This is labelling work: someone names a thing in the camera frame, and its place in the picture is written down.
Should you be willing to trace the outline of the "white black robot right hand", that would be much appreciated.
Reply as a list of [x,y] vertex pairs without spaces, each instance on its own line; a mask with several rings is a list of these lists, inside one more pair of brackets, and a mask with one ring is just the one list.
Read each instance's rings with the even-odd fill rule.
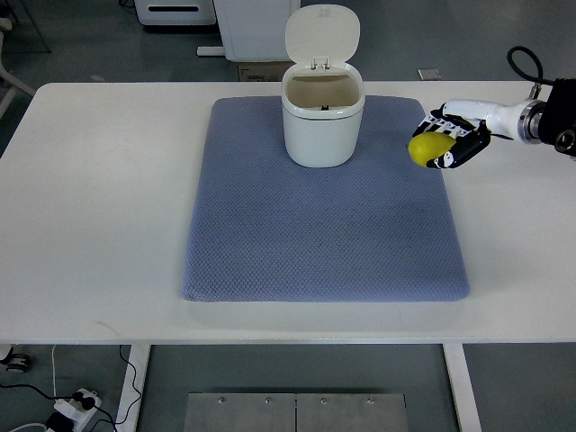
[[528,99],[515,105],[477,100],[452,99],[430,111],[412,138],[436,131],[455,138],[455,144],[441,157],[427,162],[428,168],[452,169],[461,166],[486,149],[493,137],[526,144],[518,135],[520,114]]

